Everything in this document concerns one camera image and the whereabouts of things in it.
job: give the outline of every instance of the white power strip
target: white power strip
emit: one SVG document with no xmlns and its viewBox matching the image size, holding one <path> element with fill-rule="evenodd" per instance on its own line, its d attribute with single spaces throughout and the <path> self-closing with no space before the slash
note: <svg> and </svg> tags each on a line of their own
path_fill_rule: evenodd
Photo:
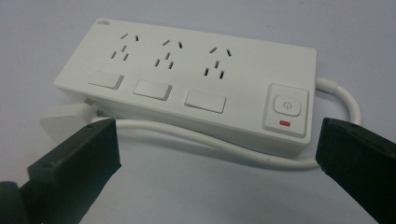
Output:
<svg viewBox="0 0 396 224">
<path fill-rule="evenodd" d="M 295 156 L 311 140 L 316 57 L 309 48 L 98 20 L 55 84 L 104 109 Z"/>
</svg>

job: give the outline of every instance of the white cable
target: white cable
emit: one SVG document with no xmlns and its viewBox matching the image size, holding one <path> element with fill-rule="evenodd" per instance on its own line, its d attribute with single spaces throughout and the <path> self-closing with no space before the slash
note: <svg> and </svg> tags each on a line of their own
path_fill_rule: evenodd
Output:
<svg viewBox="0 0 396 224">
<path fill-rule="evenodd" d="M 316 84 L 317 90 L 326 91 L 339 97 L 349 110 L 349 122 L 361 125 L 361 110 L 356 100 L 347 90 L 339 86 L 338 83 L 324 77 L 317 77 Z"/>
<path fill-rule="evenodd" d="M 318 77 L 316 79 L 316 85 L 317 90 L 326 91 L 327 93 L 334 94 L 338 96 L 341 100 L 343 100 L 349 110 L 350 121 L 355 124 L 361 124 L 361 112 L 359 106 L 349 92 L 339 86 L 336 82 L 330 81 L 329 79 L 323 77 Z M 118 129 L 145 129 L 160 133 L 172 134 L 177 137 L 185 138 L 213 148 L 224 150 L 250 161 L 259 162 L 261 164 L 274 166 L 277 168 L 311 169 L 318 167 L 318 163 L 316 162 L 315 158 L 291 160 L 276 156 L 270 156 L 221 141 L 217 138 L 202 133 L 179 128 L 177 126 L 165 123 L 147 120 L 118 119 L 116 124 Z"/>
<path fill-rule="evenodd" d="M 290 160 L 281 157 L 275 157 L 266 155 L 260 152 L 252 151 L 250 149 L 239 147 L 217 138 L 197 133 L 177 126 L 164 124 L 160 122 L 147 121 L 147 120 L 134 120 L 134 119 L 118 119 L 116 121 L 118 129 L 146 129 L 161 133 L 169 133 L 177 137 L 182 137 L 188 140 L 192 140 L 204 145 L 214 147 L 220 150 L 227 151 L 236 156 L 248 159 L 250 161 L 259 162 L 269 166 L 275 166 L 284 169 L 309 169 L 318 166 L 315 160 Z"/>
</svg>

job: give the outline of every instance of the individual switch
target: individual switch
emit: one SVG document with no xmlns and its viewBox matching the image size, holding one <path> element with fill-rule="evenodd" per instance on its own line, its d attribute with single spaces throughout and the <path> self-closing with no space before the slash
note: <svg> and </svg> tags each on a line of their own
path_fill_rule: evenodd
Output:
<svg viewBox="0 0 396 224">
<path fill-rule="evenodd" d="M 95 71 L 91 76 L 89 83 L 95 86 L 117 90 L 120 87 L 123 78 L 124 76 L 120 74 Z"/>
<path fill-rule="evenodd" d="M 134 88 L 134 94 L 166 101 L 171 90 L 172 86 L 169 84 L 139 80 Z"/>
<path fill-rule="evenodd" d="M 300 101 L 286 96 L 277 96 L 274 101 L 274 110 L 279 114 L 298 116 L 301 111 Z"/>
<path fill-rule="evenodd" d="M 222 113 L 226 98 L 204 91 L 190 90 L 184 105 L 216 113 Z"/>
</svg>

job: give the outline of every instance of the power button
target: power button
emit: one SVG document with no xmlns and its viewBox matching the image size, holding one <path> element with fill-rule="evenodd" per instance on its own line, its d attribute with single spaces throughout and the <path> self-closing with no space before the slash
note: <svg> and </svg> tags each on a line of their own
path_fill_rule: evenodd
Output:
<svg viewBox="0 0 396 224">
<path fill-rule="evenodd" d="M 279 114 L 299 116 L 301 112 L 300 101 L 286 96 L 277 96 L 274 100 L 274 110 Z"/>
</svg>

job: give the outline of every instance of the red indicator light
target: red indicator light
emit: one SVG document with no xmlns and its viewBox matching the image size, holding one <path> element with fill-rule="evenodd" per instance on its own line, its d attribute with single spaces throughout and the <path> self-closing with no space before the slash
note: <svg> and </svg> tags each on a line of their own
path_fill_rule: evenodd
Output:
<svg viewBox="0 0 396 224">
<path fill-rule="evenodd" d="M 282 125 L 282 126 L 290 127 L 290 122 L 287 122 L 287 121 L 285 121 L 285 120 L 281 120 L 281 121 L 279 122 L 279 124 Z"/>
</svg>

